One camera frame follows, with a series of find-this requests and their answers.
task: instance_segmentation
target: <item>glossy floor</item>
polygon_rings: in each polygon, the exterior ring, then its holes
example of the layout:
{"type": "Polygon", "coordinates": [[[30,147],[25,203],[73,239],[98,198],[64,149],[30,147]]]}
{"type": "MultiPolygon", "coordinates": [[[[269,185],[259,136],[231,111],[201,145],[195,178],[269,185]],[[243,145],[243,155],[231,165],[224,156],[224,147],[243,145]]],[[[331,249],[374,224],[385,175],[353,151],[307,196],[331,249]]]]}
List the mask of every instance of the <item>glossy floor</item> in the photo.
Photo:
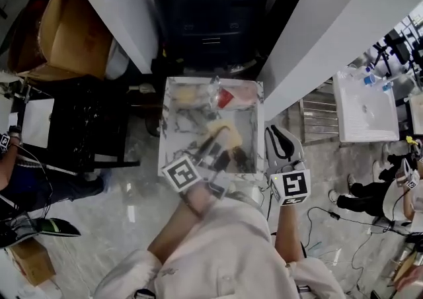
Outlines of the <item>glossy floor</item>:
{"type": "MultiPolygon", "coordinates": [[[[146,131],[144,121],[132,118],[127,148],[128,157],[141,158],[141,167],[117,169],[112,174],[108,194],[62,202],[52,206],[49,216],[69,220],[82,233],[78,238],[43,237],[57,272],[56,283],[66,299],[89,298],[102,277],[134,249],[145,249],[176,208],[178,197],[164,185],[157,174],[159,139],[146,131]]],[[[371,166],[381,158],[381,144],[360,144],[339,148],[339,143],[305,148],[313,188],[310,199],[299,205],[299,227],[307,243],[310,223],[307,210],[313,206],[333,209],[345,218],[371,222],[367,214],[335,209],[327,198],[329,189],[346,190],[346,178],[354,173],[357,180],[371,182],[371,166]]],[[[392,150],[401,153],[404,145],[392,150]]],[[[237,185],[251,194],[267,213],[269,192],[264,199],[257,186],[237,185]]],[[[351,260],[357,248],[369,237],[369,228],[361,224],[336,221],[319,209],[310,212],[313,231],[308,254],[322,259],[333,271],[351,298],[363,298],[356,290],[361,269],[354,270],[351,260]]],[[[273,203],[269,225],[276,229],[278,208],[273,203]]],[[[363,292],[369,292],[383,266],[402,241],[396,234],[372,235],[354,259],[356,268],[364,267],[360,280],[363,292]]]]}

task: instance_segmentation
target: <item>red object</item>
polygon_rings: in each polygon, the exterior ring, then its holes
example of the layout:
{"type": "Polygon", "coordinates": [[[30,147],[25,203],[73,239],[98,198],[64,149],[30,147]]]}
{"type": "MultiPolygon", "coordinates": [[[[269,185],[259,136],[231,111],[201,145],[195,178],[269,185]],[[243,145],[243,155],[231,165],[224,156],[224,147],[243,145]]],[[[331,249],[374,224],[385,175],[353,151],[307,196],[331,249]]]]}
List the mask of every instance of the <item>red object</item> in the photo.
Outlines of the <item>red object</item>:
{"type": "Polygon", "coordinates": [[[229,91],[222,89],[219,93],[219,102],[217,105],[219,108],[224,108],[232,99],[233,95],[229,91]]]}

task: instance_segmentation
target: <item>dark jeans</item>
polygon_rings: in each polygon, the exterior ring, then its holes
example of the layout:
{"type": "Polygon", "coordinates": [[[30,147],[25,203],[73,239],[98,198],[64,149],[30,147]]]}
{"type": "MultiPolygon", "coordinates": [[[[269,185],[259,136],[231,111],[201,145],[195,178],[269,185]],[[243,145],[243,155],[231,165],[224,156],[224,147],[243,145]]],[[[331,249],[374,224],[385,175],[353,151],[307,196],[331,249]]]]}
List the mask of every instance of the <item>dark jeans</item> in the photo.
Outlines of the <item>dark jeans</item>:
{"type": "MultiPolygon", "coordinates": [[[[13,173],[26,174],[25,180],[30,185],[29,187],[22,188],[19,182],[22,179],[12,177],[11,182],[1,194],[14,202],[19,210],[31,212],[46,205],[52,190],[41,169],[28,169],[30,168],[15,167],[13,173]]],[[[86,181],[82,177],[59,171],[46,170],[46,173],[53,188],[50,199],[52,204],[66,199],[75,200],[94,196],[101,193],[104,188],[103,180],[100,177],[94,181],[86,181]]]]}
{"type": "Polygon", "coordinates": [[[370,183],[367,186],[355,183],[351,186],[350,192],[356,198],[347,196],[339,196],[336,205],[339,208],[345,208],[354,212],[366,212],[370,216],[384,216],[383,199],[385,198],[388,188],[395,179],[395,174],[401,167],[401,161],[407,159],[412,169],[416,169],[416,162],[412,159],[411,154],[406,155],[390,155],[389,163],[393,166],[381,172],[379,179],[384,183],[370,183]]]}

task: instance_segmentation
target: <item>cardboard box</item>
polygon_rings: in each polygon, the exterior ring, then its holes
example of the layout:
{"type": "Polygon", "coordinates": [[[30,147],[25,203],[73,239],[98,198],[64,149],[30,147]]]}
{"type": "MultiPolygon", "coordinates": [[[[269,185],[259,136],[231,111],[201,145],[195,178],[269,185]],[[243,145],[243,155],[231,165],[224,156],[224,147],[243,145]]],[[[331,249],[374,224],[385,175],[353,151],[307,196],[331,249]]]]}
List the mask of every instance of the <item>cardboard box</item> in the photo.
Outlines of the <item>cardboard box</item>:
{"type": "Polygon", "coordinates": [[[9,248],[17,267],[32,286],[52,278],[54,271],[46,248],[34,238],[9,248]]]}
{"type": "Polygon", "coordinates": [[[28,23],[36,13],[26,11],[22,16],[23,27],[18,26],[9,52],[9,69],[41,81],[83,75],[103,79],[112,35],[88,0],[50,0],[44,10],[36,11],[42,11],[39,23],[28,23]]]}

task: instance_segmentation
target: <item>black pants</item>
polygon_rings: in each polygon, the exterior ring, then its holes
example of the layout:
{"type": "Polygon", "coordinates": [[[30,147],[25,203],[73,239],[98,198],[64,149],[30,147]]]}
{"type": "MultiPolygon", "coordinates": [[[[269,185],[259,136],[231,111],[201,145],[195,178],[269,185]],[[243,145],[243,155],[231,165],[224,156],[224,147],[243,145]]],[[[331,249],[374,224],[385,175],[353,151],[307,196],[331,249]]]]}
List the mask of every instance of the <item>black pants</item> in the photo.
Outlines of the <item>black pants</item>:
{"type": "Polygon", "coordinates": [[[390,155],[388,161],[393,166],[381,172],[379,179],[383,180],[383,183],[370,183],[367,186],[355,183],[351,186],[350,192],[356,198],[339,196],[336,205],[339,208],[354,212],[365,212],[370,216],[383,216],[383,199],[404,158],[407,159],[412,169],[416,168],[416,162],[412,159],[410,153],[407,155],[390,155]]]}
{"type": "Polygon", "coordinates": [[[26,192],[14,192],[13,185],[9,185],[1,194],[14,202],[19,210],[31,212],[45,207],[50,194],[52,194],[50,202],[54,204],[66,199],[73,201],[94,196],[101,193],[104,188],[103,180],[100,177],[94,181],[86,181],[82,177],[59,171],[46,170],[46,172],[52,184],[53,193],[42,170],[36,169],[34,187],[26,192]]]}

